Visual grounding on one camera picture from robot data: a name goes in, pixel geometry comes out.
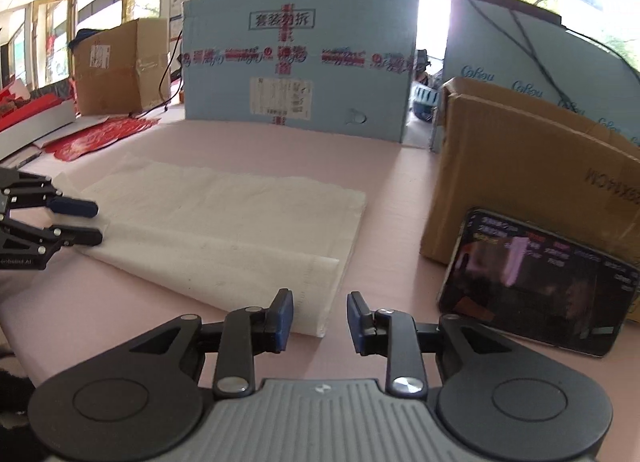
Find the large blue cardboard box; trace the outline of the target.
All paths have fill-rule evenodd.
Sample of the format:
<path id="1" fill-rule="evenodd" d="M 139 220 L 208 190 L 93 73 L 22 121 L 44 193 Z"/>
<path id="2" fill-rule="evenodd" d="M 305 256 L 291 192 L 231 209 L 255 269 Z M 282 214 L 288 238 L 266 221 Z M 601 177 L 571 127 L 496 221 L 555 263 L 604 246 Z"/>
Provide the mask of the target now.
<path id="1" fill-rule="evenodd" d="M 419 0 L 190 0 L 186 118 L 399 142 Z"/>

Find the white flat cardboard sheet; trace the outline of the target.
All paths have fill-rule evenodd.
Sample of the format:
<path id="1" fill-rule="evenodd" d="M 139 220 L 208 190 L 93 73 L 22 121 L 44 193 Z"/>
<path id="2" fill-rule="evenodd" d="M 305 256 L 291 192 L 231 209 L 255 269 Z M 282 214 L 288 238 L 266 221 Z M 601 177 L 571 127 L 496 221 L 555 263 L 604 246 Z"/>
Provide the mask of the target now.
<path id="1" fill-rule="evenodd" d="M 73 100 L 66 100 L 56 107 L 44 110 L 18 122 L 0 133 L 0 159 L 29 146 L 36 140 L 73 123 L 76 110 Z"/>

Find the open brown cardboard box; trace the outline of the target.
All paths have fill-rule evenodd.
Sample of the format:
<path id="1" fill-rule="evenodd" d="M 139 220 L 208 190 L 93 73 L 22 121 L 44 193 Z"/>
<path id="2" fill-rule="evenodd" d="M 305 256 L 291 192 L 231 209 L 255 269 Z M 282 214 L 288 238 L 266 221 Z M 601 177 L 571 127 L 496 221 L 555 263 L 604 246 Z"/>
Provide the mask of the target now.
<path id="1" fill-rule="evenodd" d="M 450 261 L 472 208 L 639 261 L 639 147 L 548 101 L 470 78 L 439 92 L 444 132 L 420 253 Z"/>

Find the white cloth shopping bag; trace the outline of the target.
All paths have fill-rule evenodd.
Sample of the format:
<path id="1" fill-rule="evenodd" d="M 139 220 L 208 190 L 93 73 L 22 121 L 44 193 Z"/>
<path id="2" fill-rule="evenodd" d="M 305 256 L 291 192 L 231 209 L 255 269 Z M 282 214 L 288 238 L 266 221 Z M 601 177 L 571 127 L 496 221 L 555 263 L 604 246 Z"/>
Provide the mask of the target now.
<path id="1" fill-rule="evenodd" d="M 103 241 L 84 254 L 233 310 L 294 294 L 293 330 L 321 338 L 358 237 L 363 192 L 303 177 L 231 174 L 128 154 L 66 196 L 96 202 Z"/>

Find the brown sealed cardboard box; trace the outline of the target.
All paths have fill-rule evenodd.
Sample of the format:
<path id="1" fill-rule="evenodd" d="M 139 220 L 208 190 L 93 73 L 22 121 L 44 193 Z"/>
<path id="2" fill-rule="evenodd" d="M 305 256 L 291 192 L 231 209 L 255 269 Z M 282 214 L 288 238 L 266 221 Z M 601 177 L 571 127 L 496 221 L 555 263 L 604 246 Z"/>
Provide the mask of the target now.
<path id="1" fill-rule="evenodd" d="M 74 44 L 73 79 L 82 116 L 140 114 L 170 97 L 168 22 L 142 18 Z"/>

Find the red gift boxes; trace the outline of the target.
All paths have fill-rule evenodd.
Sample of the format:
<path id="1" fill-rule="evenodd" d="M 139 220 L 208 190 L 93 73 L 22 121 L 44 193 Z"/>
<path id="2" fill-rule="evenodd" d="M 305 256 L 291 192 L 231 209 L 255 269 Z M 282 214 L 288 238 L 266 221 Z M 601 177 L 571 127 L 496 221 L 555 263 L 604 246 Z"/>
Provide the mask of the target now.
<path id="1" fill-rule="evenodd" d="M 16 80 L 1 89 L 0 130 L 3 132 L 17 123 L 62 104 L 67 99 L 68 96 L 59 92 L 53 85 L 30 92 L 21 80 Z"/>

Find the black smartphone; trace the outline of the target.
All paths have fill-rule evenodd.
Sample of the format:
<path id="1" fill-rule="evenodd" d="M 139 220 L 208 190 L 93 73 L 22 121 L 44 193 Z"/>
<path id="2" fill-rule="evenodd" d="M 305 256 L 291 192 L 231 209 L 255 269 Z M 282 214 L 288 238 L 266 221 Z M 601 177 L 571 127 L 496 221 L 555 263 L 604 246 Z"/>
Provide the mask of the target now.
<path id="1" fill-rule="evenodd" d="M 438 294 L 457 314 L 521 338 L 607 355 L 639 289 L 638 268 L 526 222 L 473 208 Z"/>

